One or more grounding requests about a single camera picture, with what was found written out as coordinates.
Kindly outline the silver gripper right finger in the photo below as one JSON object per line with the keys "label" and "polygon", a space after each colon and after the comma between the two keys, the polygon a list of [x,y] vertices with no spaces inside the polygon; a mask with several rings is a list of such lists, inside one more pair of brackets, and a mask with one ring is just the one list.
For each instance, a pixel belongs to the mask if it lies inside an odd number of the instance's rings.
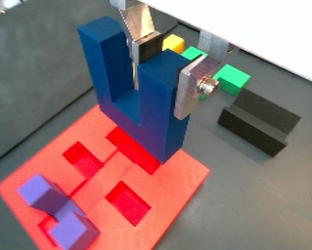
{"label": "silver gripper right finger", "polygon": [[183,120],[195,110],[202,95],[213,96],[221,83],[213,78],[234,46],[209,31],[201,30],[197,49],[204,52],[182,68],[178,79],[174,116]]}

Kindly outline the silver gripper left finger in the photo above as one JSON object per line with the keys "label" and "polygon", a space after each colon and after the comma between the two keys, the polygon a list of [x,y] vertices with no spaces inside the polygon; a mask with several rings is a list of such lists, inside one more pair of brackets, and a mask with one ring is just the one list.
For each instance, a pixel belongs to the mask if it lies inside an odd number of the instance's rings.
{"label": "silver gripper left finger", "polygon": [[163,34],[155,30],[149,6],[137,0],[110,0],[119,10],[128,33],[134,89],[138,89],[137,67],[162,52]]}

